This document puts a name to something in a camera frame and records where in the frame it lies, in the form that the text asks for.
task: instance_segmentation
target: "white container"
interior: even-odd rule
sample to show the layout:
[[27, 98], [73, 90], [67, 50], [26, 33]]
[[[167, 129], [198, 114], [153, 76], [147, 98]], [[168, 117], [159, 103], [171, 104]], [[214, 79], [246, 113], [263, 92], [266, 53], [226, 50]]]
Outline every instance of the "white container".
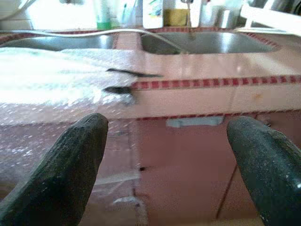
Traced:
[[119, 1], [119, 10], [117, 20], [122, 28], [131, 28], [136, 26], [136, 0]]
[[109, 30], [112, 28], [110, 10], [107, 0], [94, 0], [96, 23], [98, 30]]
[[222, 6], [212, 5], [211, 2], [203, 5], [200, 16], [200, 25], [202, 27], [214, 27], [217, 23], [220, 9], [222, 9]]
[[163, 27], [163, 0], [143, 0], [143, 27]]
[[229, 9], [221, 10], [217, 21], [217, 27], [220, 28], [235, 28], [237, 23], [237, 16], [235, 11]]
[[[193, 3], [190, 4], [190, 19], [192, 27], [198, 27], [199, 25], [201, 5], [202, 0], [194, 0]], [[187, 9], [187, 4], [181, 2], [181, 0], [175, 0], [175, 8]]]

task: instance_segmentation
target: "sink basin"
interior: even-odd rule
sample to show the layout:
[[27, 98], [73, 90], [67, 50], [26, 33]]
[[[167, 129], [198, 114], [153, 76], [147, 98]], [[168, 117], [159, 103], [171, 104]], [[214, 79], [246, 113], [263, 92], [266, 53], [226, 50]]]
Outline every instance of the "sink basin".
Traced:
[[[186, 49], [192, 54], [212, 53], [258, 53], [273, 50], [245, 34], [231, 32], [195, 32], [192, 39], [189, 33], [164, 32], [158, 33], [173, 43]], [[142, 35], [143, 49], [149, 53], [159, 55], [179, 54], [180, 51], [165, 42], [150, 35]]]
[[61, 51], [67, 48], [112, 48], [113, 42], [114, 35], [85, 38], [35, 37], [9, 41], [0, 47], [38, 48]]

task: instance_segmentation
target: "backsplash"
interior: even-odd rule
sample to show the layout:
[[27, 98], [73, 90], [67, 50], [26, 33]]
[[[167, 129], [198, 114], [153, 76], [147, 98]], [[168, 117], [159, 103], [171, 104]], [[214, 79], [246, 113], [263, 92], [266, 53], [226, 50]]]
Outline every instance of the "backsplash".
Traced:
[[[0, 17], [8, 15], [23, 0], [1, 0]], [[62, 4], [60, 0], [36, 0], [30, 7], [8, 20], [0, 21], [0, 30], [96, 29], [93, 0], [82, 5]], [[117, 25], [120, 0], [109, 0], [111, 21]], [[136, 25], [142, 25], [142, 0], [138, 1]]]

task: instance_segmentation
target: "white cable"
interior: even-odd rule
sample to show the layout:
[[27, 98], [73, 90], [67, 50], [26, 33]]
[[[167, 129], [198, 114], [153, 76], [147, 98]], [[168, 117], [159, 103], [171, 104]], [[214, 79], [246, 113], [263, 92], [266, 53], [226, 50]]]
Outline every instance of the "white cable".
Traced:
[[189, 51], [185, 50], [183, 47], [171, 42], [170, 40], [168, 40], [160, 35], [157, 35], [152, 32], [148, 32], [146, 30], [140, 30], [140, 29], [121, 28], [121, 29], [113, 29], [113, 30], [107, 30], [107, 31], [101, 31], [101, 32], [85, 33], [85, 34], [57, 34], [57, 33], [49, 33], [49, 32], [39, 32], [39, 31], [34, 31], [34, 30], [33, 31], [31, 31], [31, 30], [7, 30], [7, 31], [2, 30], [1, 31], [0, 30], [0, 33], [30, 33], [30, 34], [38, 34], [38, 35], [43, 35], [43, 36], [63, 37], [63, 38], [93, 37], [93, 36], [118, 33], [118, 32], [136, 32], [136, 33], [148, 34], [150, 36], [160, 39], [160, 40], [164, 41], [165, 43], [179, 49], [182, 53], [189, 53]]
[[0, 17], [0, 20], [6, 20], [6, 19], [8, 19], [8, 18], [10, 18], [10, 17], [12, 17], [12, 16], [20, 13], [24, 8], [26, 8], [29, 5], [29, 3], [32, 3], [34, 1], [35, 0], [23, 0], [20, 3], [20, 5], [13, 12], [11, 12], [10, 14], [5, 15], [3, 17]]

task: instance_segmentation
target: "yellow sponge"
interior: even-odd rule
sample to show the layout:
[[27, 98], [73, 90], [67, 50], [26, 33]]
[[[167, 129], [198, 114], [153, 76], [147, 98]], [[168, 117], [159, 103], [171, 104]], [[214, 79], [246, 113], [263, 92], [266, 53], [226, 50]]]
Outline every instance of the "yellow sponge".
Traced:
[[164, 25], [165, 26], [185, 26], [187, 24], [187, 9], [165, 9]]

